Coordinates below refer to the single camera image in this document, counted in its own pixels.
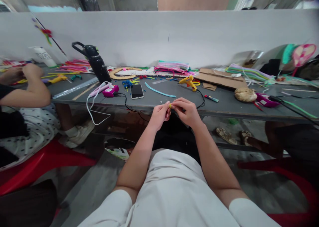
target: hand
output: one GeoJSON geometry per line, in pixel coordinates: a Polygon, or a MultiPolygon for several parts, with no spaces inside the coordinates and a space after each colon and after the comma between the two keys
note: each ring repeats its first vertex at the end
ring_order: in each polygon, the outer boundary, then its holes
{"type": "Polygon", "coordinates": [[[169,108],[169,101],[164,105],[154,107],[153,114],[148,126],[158,131],[162,127],[163,122],[169,120],[170,114],[171,112],[169,108]]]}
{"type": "Polygon", "coordinates": [[[196,105],[181,97],[172,102],[172,108],[177,112],[179,118],[192,129],[200,128],[203,124],[197,112],[196,105]]]}
{"type": "Polygon", "coordinates": [[[11,67],[0,76],[0,84],[11,85],[23,78],[22,67],[11,67]]]}
{"type": "Polygon", "coordinates": [[[33,77],[41,78],[44,74],[43,70],[33,63],[28,63],[22,70],[27,79],[33,77]]]}

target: white bottle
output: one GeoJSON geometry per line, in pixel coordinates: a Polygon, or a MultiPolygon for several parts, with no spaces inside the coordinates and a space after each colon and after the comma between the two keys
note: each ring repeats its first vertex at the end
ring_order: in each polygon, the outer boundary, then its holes
{"type": "Polygon", "coordinates": [[[42,47],[29,47],[30,49],[33,49],[35,54],[41,58],[41,60],[48,66],[56,66],[55,61],[51,58],[51,56],[46,52],[46,50],[42,47]]]}

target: pink glue gun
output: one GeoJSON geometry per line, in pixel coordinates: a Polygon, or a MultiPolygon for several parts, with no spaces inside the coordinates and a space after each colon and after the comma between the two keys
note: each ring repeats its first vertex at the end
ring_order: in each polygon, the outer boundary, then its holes
{"type": "Polygon", "coordinates": [[[114,92],[118,92],[119,90],[118,85],[113,85],[112,88],[107,88],[102,93],[105,97],[114,97],[114,92]]]}
{"type": "Polygon", "coordinates": [[[93,92],[90,93],[90,96],[93,97],[95,96],[97,93],[100,93],[102,91],[104,91],[107,88],[113,88],[112,83],[110,82],[104,82],[101,85],[99,85],[98,88],[96,88],[93,92]]]}
{"type": "Polygon", "coordinates": [[[269,100],[269,96],[264,94],[264,93],[256,93],[257,95],[257,102],[259,104],[261,104],[262,106],[265,106],[265,107],[276,107],[278,106],[280,103],[279,102],[274,102],[274,101],[271,101],[269,100]]]}

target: cardboard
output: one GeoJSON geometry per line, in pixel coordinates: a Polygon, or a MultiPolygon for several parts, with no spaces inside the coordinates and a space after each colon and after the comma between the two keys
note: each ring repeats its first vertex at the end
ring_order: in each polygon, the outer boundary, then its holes
{"type": "Polygon", "coordinates": [[[201,68],[199,71],[199,75],[196,76],[196,79],[199,79],[199,80],[202,80],[205,82],[209,82],[209,83],[213,83],[213,84],[218,84],[218,85],[230,87],[233,89],[237,89],[237,88],[241,88],[241,87],[248,88],[247,83],[242,76],[240,76],[240,77],[223,77],[223,76],[218,76],[218,75],[212,74],[212,73],[214,73],[214,72],[211,69],[201,68]]]}
{"type": "Polygon", "coordinates": [[[199,72],[200,73],[209,74],[209,75],[213,75],[213,76],[223,77],[223,78],[227,78],[227,79],[231,79],[231,80],[236,80],[236,81],[245,81],[244,78],[232,77],[232,73],[229,73],[229,72],[221,72],[221,71],[217,71],[217,70],[213,70],[213,69],[207,69],[207,68],[202,68],[202,69],[200,69],[199,72]]]}
{"type": "Polygon", "coordinates": [[[211,90],[211,91],[215,91],[217,86],[210,84],[210,83],[203,82],[203,88],[206,88],[206,89],[211,90]]]}

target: smartphone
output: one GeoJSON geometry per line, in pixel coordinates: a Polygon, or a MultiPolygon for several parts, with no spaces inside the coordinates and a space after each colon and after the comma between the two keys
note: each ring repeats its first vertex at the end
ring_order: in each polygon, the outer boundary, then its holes
{"type": "Polygon", "coordinates": [[[141,84],[131,86],[132,99],[139,99],[144,97],[144,92],[141,84]]]}

